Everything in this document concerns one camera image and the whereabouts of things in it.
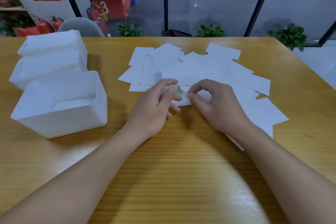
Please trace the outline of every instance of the white plastic box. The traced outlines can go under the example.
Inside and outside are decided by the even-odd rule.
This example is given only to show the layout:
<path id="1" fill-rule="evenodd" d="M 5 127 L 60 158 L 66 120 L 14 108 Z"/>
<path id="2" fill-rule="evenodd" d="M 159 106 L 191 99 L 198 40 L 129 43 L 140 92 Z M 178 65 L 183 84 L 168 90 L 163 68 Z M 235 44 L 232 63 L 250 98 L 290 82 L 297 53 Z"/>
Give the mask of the white plastic box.
<path id="1" fill-rule="evenodd" d="M 24 90 L 32 80 L 40 76 L 67 69 L 88 71 L 78 50 L 23 57 L 16 64 L 9 81 Z"/>
<path id="2" fill-rule="evenodd" d="M 27 36 L 27 39 L 17 53 L 24 57 L 61 53 L 69 50 L 78 50 L 85 62 L 85 66 L 87 65 L 87 50 L 81 34 L 77 30 Z"/>
<path id="3" fill-rule="evenodd" d="M 32 81 L 11 115 L 46 138 L 104 126 L 107 95 L 96 71 L 71 70 Z"/>

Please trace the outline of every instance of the chair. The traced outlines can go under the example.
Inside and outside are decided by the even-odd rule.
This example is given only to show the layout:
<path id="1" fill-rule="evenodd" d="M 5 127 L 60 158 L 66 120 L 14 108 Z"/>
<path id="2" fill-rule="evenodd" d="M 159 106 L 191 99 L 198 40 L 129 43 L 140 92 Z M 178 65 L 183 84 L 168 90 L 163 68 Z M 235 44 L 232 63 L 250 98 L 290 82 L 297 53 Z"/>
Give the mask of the chair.
<path id="1" fill-rule="evenodd" d="M 97 24 L 83 17 L 66 20 L 61 24 L 58 31 L 62 32 L 72 29 L 78 30 L 82 37 L 105 37 Z"/>

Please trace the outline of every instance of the red box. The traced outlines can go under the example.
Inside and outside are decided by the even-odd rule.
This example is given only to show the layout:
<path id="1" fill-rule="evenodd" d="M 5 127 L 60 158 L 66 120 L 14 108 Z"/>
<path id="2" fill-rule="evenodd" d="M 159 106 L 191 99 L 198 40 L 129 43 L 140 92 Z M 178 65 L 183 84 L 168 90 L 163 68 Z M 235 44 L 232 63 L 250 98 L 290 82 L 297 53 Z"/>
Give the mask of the red box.
<path id="1" fill-rule="evenodd" d="M 126 19 L 131 7 L 130 0 L 90 0 L 104 8 L 108 19 Z"/>

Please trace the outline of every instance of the red fire extinguisher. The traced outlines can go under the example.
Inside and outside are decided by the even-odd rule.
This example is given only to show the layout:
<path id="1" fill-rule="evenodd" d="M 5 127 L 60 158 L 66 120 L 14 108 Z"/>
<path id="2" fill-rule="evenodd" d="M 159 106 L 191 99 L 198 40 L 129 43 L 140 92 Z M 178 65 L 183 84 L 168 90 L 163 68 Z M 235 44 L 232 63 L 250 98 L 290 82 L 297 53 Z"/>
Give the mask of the red fire extinguisher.
<path id="1" fill-rule="evenodd" d="M 52 19 L 50 20 L 51 25 L 54 27 L 55 31 L 58 31 L 60 29 L 61 24 L 64 22 L 61 18 L 57 18 L 55 16 L 51 16 Z"/>
<path id="2" fill-rule="evenodd" d="M 94 21 L 99 26 L 104 36 L 107 37 L 107 26 L 103 18 L 102 8 L 96 2 L 91 3 L 90 8 L 87 9 L 87 15 L 91 21 Z"/>
<path id="3" fill-rule="evenodd" d="M 53 29 L 53 27 L 50 25 L 49 22 L 47 22 L 46 20 L 37 17 L 35 15 L 32 14 L 32 16 L 34 16 L 36 18 L 36 21 L 38 21 L 38 23 L 36 24 L 38 30 L 40 31 L 41 34 L 48 34 L 48 33 L 53 33 L 55 32 L 55 30 Z"/>

